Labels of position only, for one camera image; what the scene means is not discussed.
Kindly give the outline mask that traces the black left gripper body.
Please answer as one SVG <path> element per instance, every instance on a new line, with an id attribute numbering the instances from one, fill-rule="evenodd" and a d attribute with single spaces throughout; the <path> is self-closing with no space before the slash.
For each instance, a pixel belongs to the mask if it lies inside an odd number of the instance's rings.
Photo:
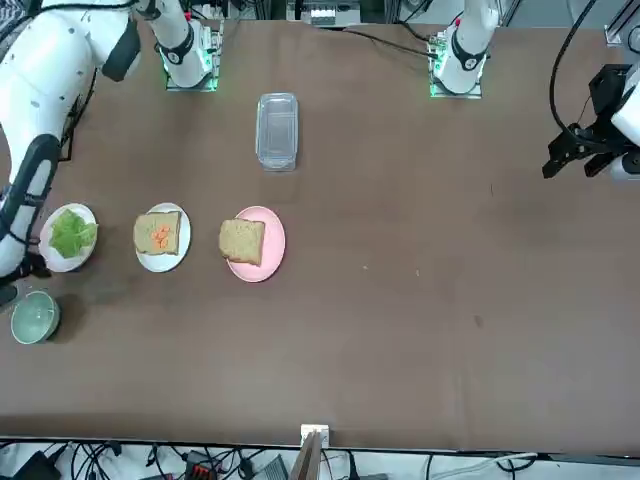
<path id="1" fill-rule="evenodd" d="M 595 121 L 587 131 L 633 130 L 631 64 L 606 64 L 589 82 Z"/>

